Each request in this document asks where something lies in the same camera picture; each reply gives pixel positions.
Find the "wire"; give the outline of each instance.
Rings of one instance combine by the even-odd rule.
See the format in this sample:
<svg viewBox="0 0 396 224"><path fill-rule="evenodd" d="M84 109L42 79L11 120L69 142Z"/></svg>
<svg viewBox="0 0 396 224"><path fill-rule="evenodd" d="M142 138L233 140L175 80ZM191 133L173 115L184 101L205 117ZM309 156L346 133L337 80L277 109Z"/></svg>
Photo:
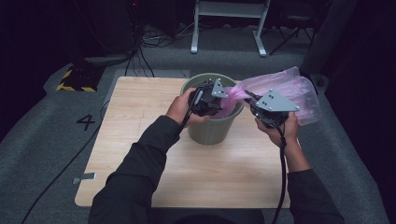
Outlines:
<svg viewBox="0 0 396 224"><path fill-rule="evenodd" d="M175 35L175 37L172 37L170 35L157 35L157 31L146 31L145 34L142 37L142 46L145 48L165 48L173 43L175 43L176 41L186 37L187 35L192 35L193 32L189 33L189 34L183 34L184 32L186 32L187 30L189 30L190 27L192 27L194 25L194 22L192 22L190 25L186 26L185 28L183 28L183 30L181 30L180 32L178 32L177 35ZM152 40L157 40L157 43L153 44L153 43L149 43L148 41L152 41ZM161 45L163 42L165 41L170 41L169 43L163 44Z"/></svg>
<svg viewBox="0 0 396 224"><path fill-rule="evenodd" d="M128 72L129 63L131 62L132 58L133 58L133 57L131 57L131 58L129 59L128 63L126 64L126 67L125 67L125 74L124 74L125 77L126 77L126 74L127 74L127 72Z"/></svg>
<svg viewBox="0 0 396 224"><path fill-rule="evenodd" d="M132 70L134 70L134 58L132 58Z"/></svg>
<svg viewBox="0 0 396 224"><path fill-rule="evenodd" d="M154 76L154 72L152 71L151 67L149 66L148 61L146 61L145 55L143 55L143 50L142 50L142 48L141 48L140 46L139 46L139 49L140 49L140 54L142 55L143 61L145 61L145 63L146 63L146 65L148 66L148 69L149 69L149 71L151 72L152 76L155 77L155 76Z"/></svg>
<svg viewBox="0 0 396 224"><path fill-rule="evenodd" d="M91 142L91 140L95 137L95 135L98 133L100 127L102 126L102 122L100 122L99 126L96 128L96 130L93 132L91 137L88 139L88 141L84 144L84 146L78 151L78 153L66 164L66 166L62 169L62 171L53 178L53 180L44 188L43 191L41 191L40 195L35 199L33 204L30 206L29 210L27 211L26 215L23 218L23 221L21 224L25 223L26 219L29 217L29 215L32 213L33 208L35 205L38 203L38 201L41 199L41 197L47 192L47 190L55 183L55 181L66 171L66 169L70 166L70 164L78 157L78 155L85 149L85 147Z"/></svg>
<svg viewBox="0 0 396 224"><path fill-rule="evenodd" d="M187 110L186 115L184 116L184 119L181 121L181 124L180 124L180 126L178 127L177 134L176 134L176 136L175 136L175 139L174 139L174 141L173 141L173 144L174 144L175 142L177 142L177 140L178 140L178 138L179 138L181 132L183 132L184 127L186 127L187 122L188 122L189 119L190 119L190 116L191 116L191 114L192 114L192 108L194 107L194 102L195 102L196 98L197 98L198 95L199 95L199 91L200 91L200 89L196 91L194 97L193 97L192 100L191 100L189 109Z"/></svg>
<svg viewBox="0 0 396 224"><path fill-rule="evenodd" d="M286 161L285 161L285 147L286 147L286 138L285 138L285 120L284 120L284 125L283 125L283 132L280 130L279 126L275 125L272 123L272 125L277 129L277 131L280 134L280 140L281 140L281 145L279 148L279 157L280 157L280 163L282 167L282 190L280 192L280 198L279 198L279 203L276 208L276 212L274 215L273 219L273 224L276 224L277 219L279 217L280 209L282 208L283 201L285 200L285 193L286 193Z"/></svg>
<svg viewBox="0 0 396 224"><path fill-rule="evenodd" d="M139 56L139 54L137 53L136 56L137 56L137 59L139 60L139 64L140 64L140 67L141 67L142 70L143 70L143 73L145 74L146 77L148 77L148 75L146 74L145 67L143 67L142 62L140 62L140 56Z"/></svg>

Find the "plastic bag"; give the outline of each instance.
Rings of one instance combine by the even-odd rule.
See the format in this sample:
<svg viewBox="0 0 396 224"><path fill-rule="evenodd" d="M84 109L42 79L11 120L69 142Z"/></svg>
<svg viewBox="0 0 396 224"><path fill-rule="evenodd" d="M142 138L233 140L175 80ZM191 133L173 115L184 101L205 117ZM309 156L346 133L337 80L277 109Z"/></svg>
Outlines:
<svg viewBox="0 0 396 224"><path fill-rule="evenodd" d="M264 95L270 89L278 91L300 107L300 111L296 112L296 117L301 126L319 120L321 113L315 88L309 79L300 76L297 67L270 75L248 78L237 83L234 87L225 87L224 90L228 94L228 98L221 100L222 110L212 118L228 117L238 102L250 107L244 101L244 99L251 98L245 91Z"/></svg>

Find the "black sleeve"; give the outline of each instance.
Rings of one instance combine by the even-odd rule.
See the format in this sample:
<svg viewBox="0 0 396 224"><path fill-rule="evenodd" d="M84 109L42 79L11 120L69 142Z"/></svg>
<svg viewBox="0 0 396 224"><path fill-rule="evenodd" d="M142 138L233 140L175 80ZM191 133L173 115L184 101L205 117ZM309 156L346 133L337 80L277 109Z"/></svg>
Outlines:
<svg viewBox="0 0 396 224"><path fill-rule="evenodd" d="M332 196L314 170L289 173L288 180L290 211L294 223L344 223Z"/></svg>
<svg viewBox="0 0 396 224"><path fill-rule="evenodd" d="M160 116L133 143L119 168L92 201L89 223L148 223L151 197L165 168L178 124Z"/></svg>

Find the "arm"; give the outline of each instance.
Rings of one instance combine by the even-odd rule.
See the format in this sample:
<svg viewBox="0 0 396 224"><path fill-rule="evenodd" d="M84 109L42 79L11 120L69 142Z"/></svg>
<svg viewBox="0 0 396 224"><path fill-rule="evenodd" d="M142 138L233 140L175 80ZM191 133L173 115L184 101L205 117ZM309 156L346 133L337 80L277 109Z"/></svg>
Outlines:
<svg viewBox="0 0 396 224"><path fill-rule="evenodd" d="M256 123L259 130L267 133L274 144L281 146L280 135L276 129L267 129L259 119L256 119ZM287 143L285 157L289 168L290 211L294 216L294 222L344 223L343 217L332 201L332 196L312 170L298 144L298 123L294 113L289 113L284 125Z"/></svg>
<svg viewBox="0 0 396 224"><path fill-rule="evenodd" d="M89 223L149 223L151 197L160 182L166 152L173 145L193 89L178 96L166 116L160 116L142 134L119 168L93 198ZM190 123L204 122L191 115Z"/></svg>

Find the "printed number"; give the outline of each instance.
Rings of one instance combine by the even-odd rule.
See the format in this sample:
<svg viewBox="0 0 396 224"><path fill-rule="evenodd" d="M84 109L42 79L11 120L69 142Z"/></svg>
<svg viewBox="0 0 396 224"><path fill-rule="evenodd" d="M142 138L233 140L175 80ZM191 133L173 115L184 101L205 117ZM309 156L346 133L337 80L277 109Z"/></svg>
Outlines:
<svg viewBox="0 0 396 224"><path fill-rule="evenodd" d="M95 121L91 121L91 119L92 119L92 115L89 114L89 115L85 116L84 118L79 119L77 121L77 123L84 123L85 124L84 131L87 131L88 130L88 126L90 126L90 124L92 124L92 123L95 123Z"/></svg>

